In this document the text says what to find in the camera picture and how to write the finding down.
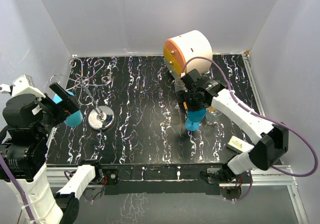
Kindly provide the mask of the blue wine glass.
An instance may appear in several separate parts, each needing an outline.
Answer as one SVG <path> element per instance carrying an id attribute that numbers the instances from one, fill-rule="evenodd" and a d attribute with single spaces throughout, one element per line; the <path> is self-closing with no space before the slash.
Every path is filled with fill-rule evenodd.
<path id="1" fill-rule="evenodd" d="M 200 122 L 205 117 L 207 110 L 202 109 L 199 111 L 188 111 L 187 120 L 185 121 L 185 127 L 189 131 L 196 131 L 200 127 Z"/>
<path id="2" fill-rule="evenodd" d="M 53 101 L 54 103 L 59 104 L 63 100 L 58 94 L 55 94 L 53 97 Z M 68 110 L 68 117 L 66 117 L 64 123 L 69 127 L 76 127 L 80 125 L 82 121 L 83 121 L 82 112 L 80 110 L 77 110 L 76 112 L 74 112 L 74 109 L 72 109 L 72 110 Z"/>

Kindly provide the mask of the wide clear wine glass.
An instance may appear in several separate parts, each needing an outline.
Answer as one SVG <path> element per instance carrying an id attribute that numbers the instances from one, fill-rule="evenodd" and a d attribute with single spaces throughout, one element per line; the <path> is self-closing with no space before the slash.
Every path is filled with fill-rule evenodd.
<path id="1" fill-rule="evenodd" d="M 219 116 L 222 114 L 218 109 L 208 107 L 206 109 L 205 121 L 207 125 L 214 125 Z"/>

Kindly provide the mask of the yellow wine glass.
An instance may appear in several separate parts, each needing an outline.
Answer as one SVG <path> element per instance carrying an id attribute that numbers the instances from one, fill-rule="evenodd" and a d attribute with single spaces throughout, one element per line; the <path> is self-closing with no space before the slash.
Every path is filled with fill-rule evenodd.
<path id="1" fill-rule="evenodd" d="M 184 105 L 185 110 L 188 110 L 186 102 L 183 102 L 183 105 Z"/>

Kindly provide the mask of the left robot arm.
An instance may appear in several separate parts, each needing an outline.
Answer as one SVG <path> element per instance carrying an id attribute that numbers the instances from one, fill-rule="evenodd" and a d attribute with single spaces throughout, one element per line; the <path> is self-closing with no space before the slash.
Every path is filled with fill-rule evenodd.
<path id="1" fill-rule="evenodd" d="M 46 164 L 49 135 L 80 107 L 58 83 L 50 88 L 59 103 L 29 85 L 7 101 L 2 112 L 6 126 L 0 133 L 0 178 L 15 193 L 28 223 L 72 224 L 80 197 L 90 183 L 103 179 L 103 171 L 98 161 L 83 160 L 63 188 L 51 191 Z"/>

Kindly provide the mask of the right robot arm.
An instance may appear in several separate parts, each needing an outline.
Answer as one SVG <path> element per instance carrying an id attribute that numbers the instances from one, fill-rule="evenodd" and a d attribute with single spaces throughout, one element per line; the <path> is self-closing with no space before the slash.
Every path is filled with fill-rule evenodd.
<path id="1" fill-rule="evenodd" d="M 232 157 L 216 171 L 215 177 L 233 183 L 241 174 L 253 169 L 268 170 L 282 157 L 289 146 L 288 129 L 257 116 L 238 98 L 232 97 L 224 81 L 206 80 L 196 69 L 179 78 L 183 90 L 176 92 L 180 108 L 187 110 L 186 127 L 194 131 L 205 116 L 205 109 L 213 107 L 225 114 L 253 143 L 253 148 Z"/>

